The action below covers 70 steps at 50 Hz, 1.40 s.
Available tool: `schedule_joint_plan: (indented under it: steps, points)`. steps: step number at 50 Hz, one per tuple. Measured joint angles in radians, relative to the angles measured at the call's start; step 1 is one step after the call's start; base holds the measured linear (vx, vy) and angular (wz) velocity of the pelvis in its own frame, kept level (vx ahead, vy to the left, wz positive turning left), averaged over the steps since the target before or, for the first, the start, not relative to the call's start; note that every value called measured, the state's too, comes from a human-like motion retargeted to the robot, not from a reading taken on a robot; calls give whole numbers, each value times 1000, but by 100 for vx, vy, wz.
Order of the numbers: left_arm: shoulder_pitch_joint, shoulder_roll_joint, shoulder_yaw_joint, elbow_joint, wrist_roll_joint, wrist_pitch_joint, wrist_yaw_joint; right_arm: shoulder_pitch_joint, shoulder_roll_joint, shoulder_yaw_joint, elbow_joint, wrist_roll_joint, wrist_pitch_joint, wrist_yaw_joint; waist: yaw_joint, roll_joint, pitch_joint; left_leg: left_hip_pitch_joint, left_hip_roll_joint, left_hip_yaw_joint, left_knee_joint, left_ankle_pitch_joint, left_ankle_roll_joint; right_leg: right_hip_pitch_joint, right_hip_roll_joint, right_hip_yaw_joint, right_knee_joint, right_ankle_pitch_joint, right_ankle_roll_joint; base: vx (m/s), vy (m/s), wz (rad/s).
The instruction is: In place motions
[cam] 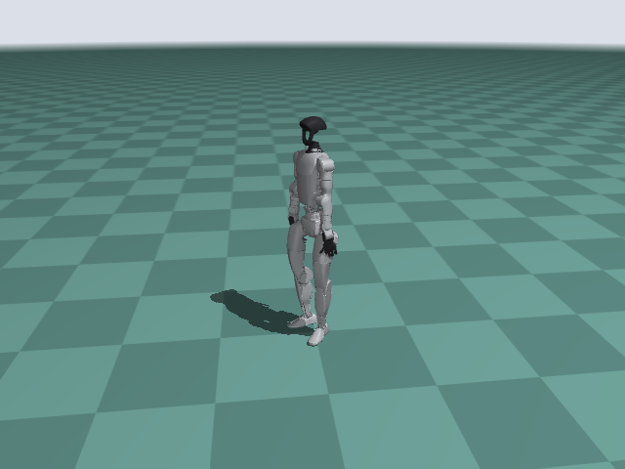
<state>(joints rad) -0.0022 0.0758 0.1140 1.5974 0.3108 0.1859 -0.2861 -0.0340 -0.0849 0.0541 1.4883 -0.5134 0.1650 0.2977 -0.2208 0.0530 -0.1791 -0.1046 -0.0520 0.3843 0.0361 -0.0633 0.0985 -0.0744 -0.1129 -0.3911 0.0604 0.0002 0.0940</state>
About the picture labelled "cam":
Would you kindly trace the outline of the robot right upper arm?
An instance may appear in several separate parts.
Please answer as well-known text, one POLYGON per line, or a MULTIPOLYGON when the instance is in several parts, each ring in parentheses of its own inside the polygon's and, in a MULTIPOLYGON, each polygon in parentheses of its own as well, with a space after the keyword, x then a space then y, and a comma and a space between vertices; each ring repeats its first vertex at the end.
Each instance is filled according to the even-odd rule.
POLYGON ((300 152, 300 150, 299 150, 299 151, 295 151, 295 152, 294 152, 294 155, 293 155, 293 160, 294 160, 294 177, 295 177, 295 180, 296 180, 296 181, 295 181, 295 182, 293 182, 293 183, 291 183, 291 184, 290 184, 290 186, 289 186, 289 190, 290 190, 292 193, 296 194, 296 195, 298 195, 298 188, 297 188, 297 173, 296 173, 296 162, 297 162, 297 156, 298 156, 298 153, 299 153, 299 152, 300 152))

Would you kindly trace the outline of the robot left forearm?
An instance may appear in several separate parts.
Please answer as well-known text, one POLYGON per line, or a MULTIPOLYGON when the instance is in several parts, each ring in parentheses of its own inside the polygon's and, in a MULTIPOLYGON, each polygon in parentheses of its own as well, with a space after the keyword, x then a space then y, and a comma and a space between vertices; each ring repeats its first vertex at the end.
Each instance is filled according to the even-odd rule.
POLYGON ((333 238, 331 214, 332 214, 332 202, 329 196, 325 196, 322 201, 322 208, 319 210, 320 214, 320 228, 325 234, 325 240, 333 238))

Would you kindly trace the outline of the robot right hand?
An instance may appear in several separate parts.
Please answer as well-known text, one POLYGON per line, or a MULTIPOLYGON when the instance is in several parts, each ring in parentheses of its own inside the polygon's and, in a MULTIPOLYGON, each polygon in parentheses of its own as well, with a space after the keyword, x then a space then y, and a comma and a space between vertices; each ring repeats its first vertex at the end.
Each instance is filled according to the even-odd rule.
MULTIPOLYGON (((294 222, 294 218, 293 218, 292 216, 289 216, 289 218, 288 218, 288 219, 289 219, 289 225, 292 225, 293 223, 295 223, 295 222, 294 222)), ((298 220, 298 221, 299 221, 299 220, 298 220)), ((303 240, 307 240, 307 239, 303 238, 303 240)))

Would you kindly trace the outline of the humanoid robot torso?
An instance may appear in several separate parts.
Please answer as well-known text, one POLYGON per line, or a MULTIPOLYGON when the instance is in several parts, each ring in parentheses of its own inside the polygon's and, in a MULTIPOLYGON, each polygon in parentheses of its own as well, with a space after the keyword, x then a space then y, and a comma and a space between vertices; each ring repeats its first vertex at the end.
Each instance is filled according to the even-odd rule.
POLYGON ((306 215, 301 218, 302 230, 310 237, 316 237, 319 233, 320 227, 320 208, 316 206, 315 199, 321 194, 321 188, 319 183, 319 173, 316 169, 317 158, 320 156, 328 157, 326 152, 318 152, 317 149, 312 149, 312 153, 306 153, 309 148, 301 150, 297 156, 296 173, 297 173, 297 188, 299 201, 307 205, 304 207, 306 215))

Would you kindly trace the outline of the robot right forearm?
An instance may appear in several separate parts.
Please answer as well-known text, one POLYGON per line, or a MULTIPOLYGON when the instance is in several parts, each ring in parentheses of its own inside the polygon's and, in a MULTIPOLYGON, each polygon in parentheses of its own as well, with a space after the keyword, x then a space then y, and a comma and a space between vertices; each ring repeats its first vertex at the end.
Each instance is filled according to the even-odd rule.
POLYGON ((299 196, 290 192, 290 204, 289 204, 288 218, 289 216, 292 216, 294 218, 294 222, 298 221, 299 220, 299 208, 300 208, 299 196))

